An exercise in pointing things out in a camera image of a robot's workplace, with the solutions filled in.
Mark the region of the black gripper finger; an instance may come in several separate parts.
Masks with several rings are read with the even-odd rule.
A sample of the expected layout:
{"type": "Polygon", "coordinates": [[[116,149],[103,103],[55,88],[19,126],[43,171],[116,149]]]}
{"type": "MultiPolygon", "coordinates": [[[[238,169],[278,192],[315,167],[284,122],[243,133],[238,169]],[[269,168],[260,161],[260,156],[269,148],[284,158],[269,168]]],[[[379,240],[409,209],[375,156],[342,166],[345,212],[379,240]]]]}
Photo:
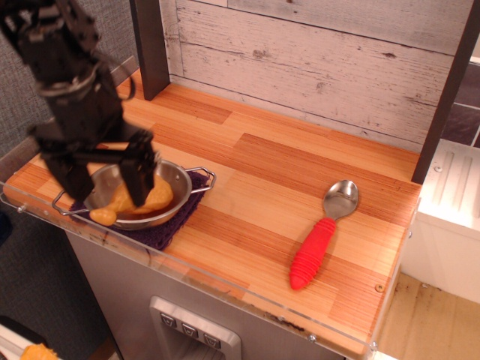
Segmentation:
{"type": "Polygon", "coordinates": [[[154,187],[158,155],[154,151],[130,149],[119,163],[121,176],[136,207],[143,206],[154,187]]]}
{"type": "Polygon", "coordinates": [[[94,189],[87,165],[94,161],[91,155],[42,155],[48,170],[67,194],[83,202],[94,189]]]}

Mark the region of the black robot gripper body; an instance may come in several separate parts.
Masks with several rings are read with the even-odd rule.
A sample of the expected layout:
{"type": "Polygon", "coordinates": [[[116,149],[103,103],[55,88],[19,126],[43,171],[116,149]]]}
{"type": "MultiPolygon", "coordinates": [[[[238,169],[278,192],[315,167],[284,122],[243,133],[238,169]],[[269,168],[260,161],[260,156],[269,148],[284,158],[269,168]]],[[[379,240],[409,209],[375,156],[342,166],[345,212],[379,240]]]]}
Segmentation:
{"type": "Polygon", "coordinates": [[[54,119],[28,131],[45,161],[63,167],[121,164],[136,171],[155,167],[152,133],[124,119],[122,101],[111,86],[96,81],[46,102],[54,119]]]}

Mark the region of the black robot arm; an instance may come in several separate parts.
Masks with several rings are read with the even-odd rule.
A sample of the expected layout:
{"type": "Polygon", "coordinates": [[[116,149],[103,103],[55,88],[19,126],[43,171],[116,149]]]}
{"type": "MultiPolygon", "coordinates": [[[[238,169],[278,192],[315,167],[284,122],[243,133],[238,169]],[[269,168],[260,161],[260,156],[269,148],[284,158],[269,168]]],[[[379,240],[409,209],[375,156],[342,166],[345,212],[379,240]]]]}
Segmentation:
{"type": "Polygon", "coordinates": [[[116,164],[142,206],[154,187],[153,135],[125,121],[94,19],[76,1],[2,1],[1,32],[53,115],[28,133],[57,182],[82,202],[94,189],[88,164],[116,164]]]}

